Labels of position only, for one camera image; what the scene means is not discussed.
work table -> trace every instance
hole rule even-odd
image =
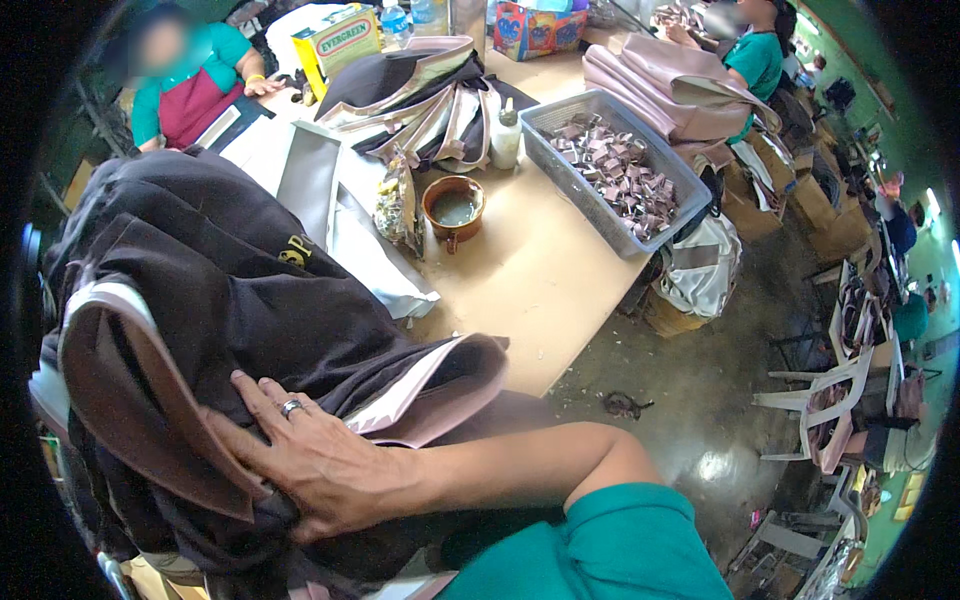
[[[487,73],[539,102],[584,90],[580,53],[513,62],[487,52]],[[263,101],[284,119],[312,119],[316,106],[289,101],[290,89]],[[415,174],[418,194],[447,173]],[[506,387],[542,396],[580,354],[647,264],[621,259],[553,182],[523,155],[514,172],[466,173],[487,195],[483,227],[455,255],[427,232],[415,264],[440,293],[411,331],[420,341],[483,332],[510,338]]]

teal shirt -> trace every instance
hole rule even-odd
[[[206,70],[216,85],[229,92],[239,79],[233,66],[250,50],[251,44],[243,34],[226,23],[210,23],[208,26],[209,41],[205,36],[191,36],[189,38],[187,55],[198,47],[209,47],[209,56],[201,67]],[[133,96],[133,110],[131,113],[131,129],[133,143],[139,146],[160,133],[160,92],[169,91],[174,86],[183,83],[200,72],[200,67],[190,67],[188,64],[176,65],[165,77],[154,77],[148,80]]]
[[[724,64],[729,69],[747,80],[747,89],[766,102],[774,95],[777,84],[780,82],[780,73],[783,70],[783,50],[780,48],[780,39],[776,34],[746,34],[724,58]],[[754,124],[754,115],[750,113],[747,125],[740,135],[727,140],[728,144],[735,144],[750,132]]]
[[[566,522],[537,523],[491,546],[438,596],[731,599],[677,492],[629,483],[589,493]]]
[[[926,300],[920,294],[910,292],[906,304],[894,309],[894,330],[901,342],[919,340],[926,333],[929,322]]]

fluorescent light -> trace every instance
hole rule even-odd
[[[816,25],[813,24],[813,21],[811,21],[810,19],[808,19],[808,18],[807,18],[806,16],[804,16],[802,13],[800,13],[800,12],[797,13],[797,20],[800,21],[800,22],[804,25],[804,27],[806,27],[808,30],[810,30],[810,32],[811,32],[812,34],[814,34],[814,35],[816,35],[816,36],[818,36],[818,35],[820,34],[820,29],[819,29]]]
[[[926,188],[926,200],[930,223],[933,223],[940,216],[940,204],[937,202],[937,197],[933,195],[933,190],[929,187]]]

gray basket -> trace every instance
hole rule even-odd
[[[538,133],[538,130],[552,132],[559,129],[578,112],[595,112],[607,119],[616,132],[629,132],[634,138],[646,141],[646,165],[673,181],[677,193],[677,217],[669,228],[648,242],[641,242],[632,231],[628,231],[603,197]],[[527,155],[584,213],[621,257],[655,252],[710,202],[710,191],[663,138],[602,89],[521,110],[519,117]]]

brown cup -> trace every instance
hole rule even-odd
[[[441,225],[434,219],[433,205],[442,195],[448,192],[459,192],[468,196],[473,195],[475,190],[480,190],[480,207],[472,219],[456,226]],[[483,209],[487,207],[487,195],[484,193],[483,187],[471,178],[451,175],[434,181],[426,188],[426,191],[423,192],[422,205],[423,214],[426,215],[430,225],[433,226],[433,234],[438,239],[446,240],[447,253],[454,254],[461,242],[466,242],[480,230],[480,217],[483,215]]]

